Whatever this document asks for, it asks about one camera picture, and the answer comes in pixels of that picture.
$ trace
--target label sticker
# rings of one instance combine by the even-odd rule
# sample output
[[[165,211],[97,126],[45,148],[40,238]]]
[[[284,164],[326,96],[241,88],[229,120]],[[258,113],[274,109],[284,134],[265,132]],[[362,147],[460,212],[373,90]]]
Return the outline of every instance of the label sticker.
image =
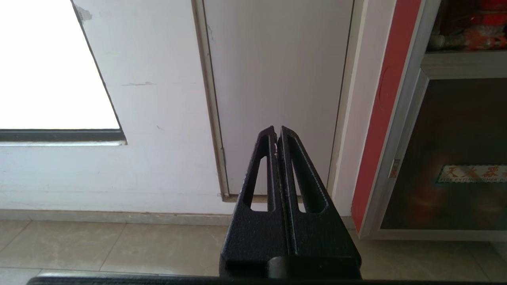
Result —
[[[507,165],[446,164],[437,183],[507,183]]]

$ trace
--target glass panel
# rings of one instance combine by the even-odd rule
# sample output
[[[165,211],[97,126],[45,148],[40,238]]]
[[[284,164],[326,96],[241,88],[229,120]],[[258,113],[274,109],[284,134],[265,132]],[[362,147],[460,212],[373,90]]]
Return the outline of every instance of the glass panel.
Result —
[[[71,1],[0,7],[0,129],[119,129]]]
[[[430,81],[381,228],[507,230],[505,90]]]
[[[428,51],[506,49],[506,11],[503,0],[442,0]]]

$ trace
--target red panel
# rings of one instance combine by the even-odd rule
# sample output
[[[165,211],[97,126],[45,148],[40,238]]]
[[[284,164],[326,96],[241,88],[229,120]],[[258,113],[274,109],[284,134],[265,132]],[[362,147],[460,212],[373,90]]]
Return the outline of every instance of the red panel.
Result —
[[[352,200],[352,218],[357,231],[365,217],[420,3],[420,0],[398,0],[394,7],[382,73]]]

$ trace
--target tiled floor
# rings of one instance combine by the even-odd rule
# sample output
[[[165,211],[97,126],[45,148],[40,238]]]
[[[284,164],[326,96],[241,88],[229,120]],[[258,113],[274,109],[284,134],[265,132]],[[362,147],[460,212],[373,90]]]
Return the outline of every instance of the tiled floor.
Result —
[[[217,275],[227,227],[0,221],[0,285],[44,273]],[[507,281],[488,243],[363,241],[365,279]]]

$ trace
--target cabinet door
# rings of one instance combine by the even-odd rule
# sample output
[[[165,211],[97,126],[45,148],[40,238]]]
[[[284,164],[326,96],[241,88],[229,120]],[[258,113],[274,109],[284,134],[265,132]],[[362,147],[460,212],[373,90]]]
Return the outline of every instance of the cabinet door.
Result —
[[[326,182],[353,1],[204,4],[230,193],[239,193],[257,134],[270,125],[298,133]],[[256,194],[266,194],[265,183]]]

